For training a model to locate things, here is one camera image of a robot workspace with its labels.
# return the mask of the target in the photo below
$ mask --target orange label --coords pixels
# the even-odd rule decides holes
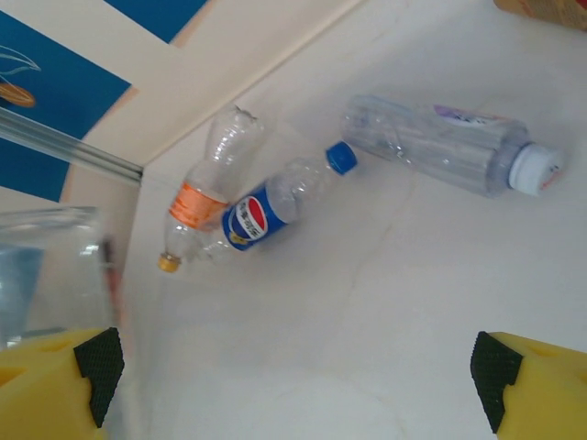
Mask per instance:
[[[226,207],[227,203],[211,199],[184,182],[169,208],[169,214],[173,215],[177,221],[197,229]]]

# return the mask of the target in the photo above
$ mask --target crushed plastic bottle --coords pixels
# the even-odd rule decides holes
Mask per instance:
[[[408,107],[377,96],[350,100],[342,138],[486,197],[507,189],[540,195],[564,165],[563,151],[532,141],[520,121],[444,105]]]
[[[161,270],[175,272],[197,253],[198,237],[211,232],[208,222],[234,201],[263,141],[263,124],[249,112],[231,105],[216,115],[205,157],[188,171],[166,215]]]
[[[230,260],[298,221],[356,165],[355,154],[344,142],[327,149],[326,154],[292,160],[226,209],[221,226],[206,236],[208,243],[200,247],[199,258]]]

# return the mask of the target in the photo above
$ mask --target black rubber pad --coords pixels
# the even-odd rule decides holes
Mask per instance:
[[[479,332],[471,356],[471,375],[494,434],[505,414],[505,386],[515,384],[521,364],[522,355]]]
[[[73,352],[82,377],[92,384],[90,411],[95,425],[101,428],[125,367],[118,330],[111,327],[80,344]]]

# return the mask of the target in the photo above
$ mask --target pepsi label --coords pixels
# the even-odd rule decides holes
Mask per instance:
[[[222,216],[225,236],[238,250],[247,250],[285,225],[269,205],[265,183],[233,204]]]

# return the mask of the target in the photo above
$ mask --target bottle label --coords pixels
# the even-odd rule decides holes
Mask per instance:
[[[449,124],[460,127],[486,127],[511,120],[507,117],[486,115],[444,105],[434,105],[434,111]]]
[[[265,182],[228,208],[222,216],[224,234],[238,250],[247,250],[286,225],[269,205]]]
[[[227,203],[203,195],[184,182],[169,208],[169,214],[173,215],[178,222],[197,229],[227,206]]]

